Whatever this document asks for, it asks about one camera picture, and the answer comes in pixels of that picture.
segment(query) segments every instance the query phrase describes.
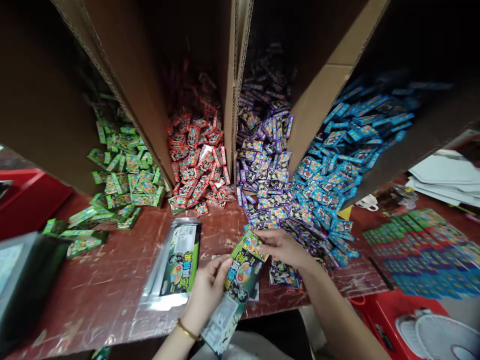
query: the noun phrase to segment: pile of blue packets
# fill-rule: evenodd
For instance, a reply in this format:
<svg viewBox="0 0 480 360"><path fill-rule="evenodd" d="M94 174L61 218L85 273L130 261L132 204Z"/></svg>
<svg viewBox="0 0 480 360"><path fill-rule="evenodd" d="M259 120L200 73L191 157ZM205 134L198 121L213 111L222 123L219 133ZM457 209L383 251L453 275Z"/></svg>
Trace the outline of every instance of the pile of blue packets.
<svg viewBox="0 0 480 360"><path fill-rule="evenodd" d="M452 87L451 83L410 81L409 71L400 69L358 78L333 103L293 176L293 194L311 210L315 226L329 232L328 239L335 245L330 252L346 255L340 265L358 253L342 251L341 240L353 237L338 234L350 233L352 222L337 214L356 196L362 175L383 152L404 139L421 104L435 91Z"/></svg>

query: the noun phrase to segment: pile of green packets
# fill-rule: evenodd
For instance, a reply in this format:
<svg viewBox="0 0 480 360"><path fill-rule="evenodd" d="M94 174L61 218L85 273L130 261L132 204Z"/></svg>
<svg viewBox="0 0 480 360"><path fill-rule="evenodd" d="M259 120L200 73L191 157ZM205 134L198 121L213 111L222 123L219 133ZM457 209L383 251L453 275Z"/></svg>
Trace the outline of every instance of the pile of green packets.
<svg viewBox="0 0 480 360"><path fill-rule="evenodd" d="M165 193L171 190L119 103L102 99L90 105L96 115L100 144L106 151L94 148L87 157L102 169L92 175L96 184L105 184L105 189L68 222L50 219L43 231L50 237L71 241L67 258L105 243L109 231L95 230L97 225L116 225L117 230L130 230L142 206L161 206Z"/></svg>

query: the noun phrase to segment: pile of red packets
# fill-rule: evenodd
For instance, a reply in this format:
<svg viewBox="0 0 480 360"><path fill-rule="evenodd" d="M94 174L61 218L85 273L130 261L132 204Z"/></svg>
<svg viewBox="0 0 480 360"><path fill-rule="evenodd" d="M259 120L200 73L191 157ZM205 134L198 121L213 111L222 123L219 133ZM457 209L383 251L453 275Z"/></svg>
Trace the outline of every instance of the pile of red packets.
<svg viewBox="0 0 480 360"><path fill-rule="evenodd" d="M209 213L208 205L224 208L234 202L224 147L217 87L205 72L170 72L170 124L167 127L171 168L175 177L174 196L168 202L174 215L196 209L197 216Z"/></svg>

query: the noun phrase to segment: red box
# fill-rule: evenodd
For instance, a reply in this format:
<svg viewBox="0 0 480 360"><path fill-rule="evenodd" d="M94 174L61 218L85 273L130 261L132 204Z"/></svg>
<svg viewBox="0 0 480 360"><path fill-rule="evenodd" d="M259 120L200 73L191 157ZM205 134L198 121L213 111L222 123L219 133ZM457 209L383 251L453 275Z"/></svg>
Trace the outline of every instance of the red box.
<svg viewBox="0 0 480 360"><path fill-rule="evenodd" d="M0 171L13 184L0 198L0 240L38 231L73 193L71 187L39 169Z"/></svg>
<svg viewBox="0 0 480 360"><path fill-rule="evenodd" d="M421 296L405 295L398 289L349 300L392 360L421 359L410 350L397 331L398 318L409 314L414 315L415 310L419 309L430 309L434 314L449 316L438 301Z"/></svg>

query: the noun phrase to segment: paper stack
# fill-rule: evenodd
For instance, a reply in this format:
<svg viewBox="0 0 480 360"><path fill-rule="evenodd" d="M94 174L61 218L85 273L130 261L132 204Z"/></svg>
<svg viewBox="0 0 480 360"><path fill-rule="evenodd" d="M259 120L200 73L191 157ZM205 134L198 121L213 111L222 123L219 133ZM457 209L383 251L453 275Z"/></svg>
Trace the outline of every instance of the paper stack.
<svg viewBox="0 0 480 360"><path fill-rule="evenodd" d="M460 153L439 150L409 171L412 176L406 185L419 193L454 206L480 208L480 169Z"/></svg>

